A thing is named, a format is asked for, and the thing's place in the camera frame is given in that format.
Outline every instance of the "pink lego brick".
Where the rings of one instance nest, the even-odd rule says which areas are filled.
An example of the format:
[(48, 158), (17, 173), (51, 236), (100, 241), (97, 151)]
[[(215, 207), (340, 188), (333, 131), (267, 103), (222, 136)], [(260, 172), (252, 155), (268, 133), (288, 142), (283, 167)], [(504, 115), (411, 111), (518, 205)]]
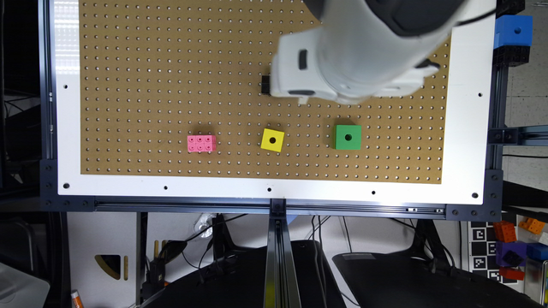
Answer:
[(187, 148), (189, 152), (194, 151), (215, 151), (215, 136), (210, 135), (191, 135), (187, 136)]

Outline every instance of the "checkerboard pattern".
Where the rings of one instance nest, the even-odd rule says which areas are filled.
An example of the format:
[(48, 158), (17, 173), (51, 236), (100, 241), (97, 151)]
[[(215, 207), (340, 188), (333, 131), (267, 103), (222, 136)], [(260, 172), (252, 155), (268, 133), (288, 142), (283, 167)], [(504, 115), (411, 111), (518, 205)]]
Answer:
[[(503, 213), (503, 220), (516, 225), (517, 216)], [(495, 229), (492, 222), (469, 222), (468, 223), (468, 259), (470, 271), (482, 275), (503, 284), (516, 284), (517, 281), (507, 279), (498, 274), (499, 266), (496, 259)]]

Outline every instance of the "blue lego brick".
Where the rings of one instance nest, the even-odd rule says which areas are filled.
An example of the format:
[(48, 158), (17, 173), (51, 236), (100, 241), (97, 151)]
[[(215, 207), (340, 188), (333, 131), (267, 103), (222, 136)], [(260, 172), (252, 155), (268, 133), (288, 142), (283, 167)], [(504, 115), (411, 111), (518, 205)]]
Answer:
[(495, 23), (495, 45), (531, 46), (533, 43), (533, 17), (522, 15), (504, 15)]
[(527, 244), (527, 256), (536, 260), (548, 260), (548, 246), (540, 243)]
[[(527, 243), (516, 241), (512, 243), (504, 243), (500, 240), (496, 244), (496, 259), (495, 262), (499, 266), (525, 266), (525, 259), (527, 257)], [(521, 258), (521, 262), (518, 265), (509, 264), (504, 260), (504, 257), (508, 252), (514, 252)]]

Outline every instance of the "white border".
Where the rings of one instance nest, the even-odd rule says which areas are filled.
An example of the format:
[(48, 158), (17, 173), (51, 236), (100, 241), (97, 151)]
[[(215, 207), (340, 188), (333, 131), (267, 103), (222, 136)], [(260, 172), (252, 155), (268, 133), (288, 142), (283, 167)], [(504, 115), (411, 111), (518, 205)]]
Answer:
[[(80, 174), (78, 3), (54, 1), (58, 187), (62, 195), (295, 198), (384, 204), (481, 204), (494, 16), (453, 30), (442, 184)], [(475, 0), (468, 17), (495, 0)], [(69, 189), (63, 189), (70, 183)]]

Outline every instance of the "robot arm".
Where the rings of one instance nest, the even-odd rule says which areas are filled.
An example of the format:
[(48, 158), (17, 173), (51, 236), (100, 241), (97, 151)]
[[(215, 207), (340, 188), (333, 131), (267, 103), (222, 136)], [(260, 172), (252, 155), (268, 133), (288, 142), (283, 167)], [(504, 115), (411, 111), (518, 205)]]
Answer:
[(269, 93), (340, 104), (411, 94), (438, 71), (425, 58), (446, 40), (469, 2), (305, 1), (323, 25), (280, 38)]

